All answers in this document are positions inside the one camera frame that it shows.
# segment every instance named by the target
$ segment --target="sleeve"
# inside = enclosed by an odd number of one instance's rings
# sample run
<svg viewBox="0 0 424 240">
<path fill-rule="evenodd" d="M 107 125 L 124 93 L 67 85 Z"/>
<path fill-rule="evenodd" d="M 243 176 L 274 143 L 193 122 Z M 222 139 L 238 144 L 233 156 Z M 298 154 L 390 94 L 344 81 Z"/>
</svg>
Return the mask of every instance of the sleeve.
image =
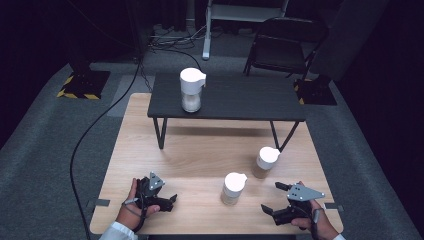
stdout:
<svg viewBox="0 0 424 240">
<path fill-rule="evenodd" d="M 346 240 L 341 234 L 337 235 L 333 240 Z"/>
<path fill-rule="evenodd" d="M 138 236 L 131 229 L 119 222 L 113 222 L 100 237 L 101 240 L 138 240 Z"/>
</svg>

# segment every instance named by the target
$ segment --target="black table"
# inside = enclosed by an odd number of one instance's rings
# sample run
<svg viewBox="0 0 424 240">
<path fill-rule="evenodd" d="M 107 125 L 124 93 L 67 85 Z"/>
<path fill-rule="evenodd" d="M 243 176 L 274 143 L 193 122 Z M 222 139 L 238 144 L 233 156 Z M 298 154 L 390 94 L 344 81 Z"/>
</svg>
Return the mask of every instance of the black table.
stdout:
<svg viewBox="0 0 424 240">
<path fill-rule="evenodd" d="M 282 78 L 206 76 L 202 107 L 195 113 L 181 106 L 179 73 L 158 73 L 147 116 L 153 118 L 159 148 L 163 149 L 168 118 L 269 121 L 276 148 L 287 145 L 299 122 L 305 121 L 302 106 L 290 81 Z M 163 118 L 162 130 L 158 118 Z M 294 122 L 280 146 L 274 121 Z"/>
</svg>

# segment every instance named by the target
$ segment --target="person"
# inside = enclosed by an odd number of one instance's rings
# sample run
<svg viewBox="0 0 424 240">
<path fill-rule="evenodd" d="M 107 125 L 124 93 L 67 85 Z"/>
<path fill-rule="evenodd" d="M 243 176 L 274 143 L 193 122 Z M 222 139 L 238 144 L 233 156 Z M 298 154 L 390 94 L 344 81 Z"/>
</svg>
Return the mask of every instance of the person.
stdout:
<svg viewBox="0 0 424 240">
<path fill-rule="evenodd" d="M 128 193 L 128 197 L 125 201 L 131 201 L 135 198 L 137 189 L 137 180 L 133 178 L 131 184 L 131 190 Z M 317 221 L 317 236 L 320 240 L 345 240 L 345 238 L 337 232 L 333 227 L 325 214 L 325 210 L 321 205 L 315 201 L 310 200 L 312 206 L 312 212 L 319 211 L 319 217 Z M 160 207 L 158 205 L 149 206 L 146 213 L 146 218 L 152 216 L 158 212 Z M 140 222 L 141 209 L 137 207 L 134 202 L 128 204 L 122 204 L 119 209 L 116 220 L 106 229 L 103 235 L 100 237 L 101 240 L 137 240 L 138 236 L 132 231 L 135 229 Z M 291 221 L 293 226 L 308 229 L 311 231 L 311 221 L 309 218 L 295 218 Z"/>
</svg>

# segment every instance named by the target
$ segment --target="chair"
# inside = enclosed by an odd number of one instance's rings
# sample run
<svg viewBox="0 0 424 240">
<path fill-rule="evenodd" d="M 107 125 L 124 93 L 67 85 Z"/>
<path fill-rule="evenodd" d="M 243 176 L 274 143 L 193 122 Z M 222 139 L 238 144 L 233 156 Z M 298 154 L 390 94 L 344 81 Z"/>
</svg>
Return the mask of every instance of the chair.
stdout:
<svg viewBox="0 0 424 240">
<path fill-rule="evenodd" d="M 243 73 L 249 76 L 253 66 L 302 74 L 303 81 L 327 35 L 327 26 L 318 21 L 281 17 L 265 20 L 256 33 Z"/>
</svg>

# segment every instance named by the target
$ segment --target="dark background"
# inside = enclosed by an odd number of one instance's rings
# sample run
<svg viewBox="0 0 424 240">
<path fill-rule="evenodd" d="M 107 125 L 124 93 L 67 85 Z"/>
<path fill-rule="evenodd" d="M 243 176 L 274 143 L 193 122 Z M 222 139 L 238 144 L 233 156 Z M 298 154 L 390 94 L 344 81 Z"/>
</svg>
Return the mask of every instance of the dark background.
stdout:
<svg viewBox="0 0 424 240">
<path fill-rule="evenodd" d="M 100 28 L 119 36 L 122 42 L 133 43 L 124 4 L 73 2 Z M 88 61 L 134 51 L 106 38 L 71 7 L 65 9 Z M 55 22 L 46 26 L 31 1 L 1 1 L 0 11 L 3 146 L 45 83 L 68 60 L 60 28 Z M 424 179 L 423 12 L 422 1 L 391 0 L 348 71 L 336 83 L 421 235 L 424 230 L 418 223 L 424 214 L 420 186 Z"/>
</svg>

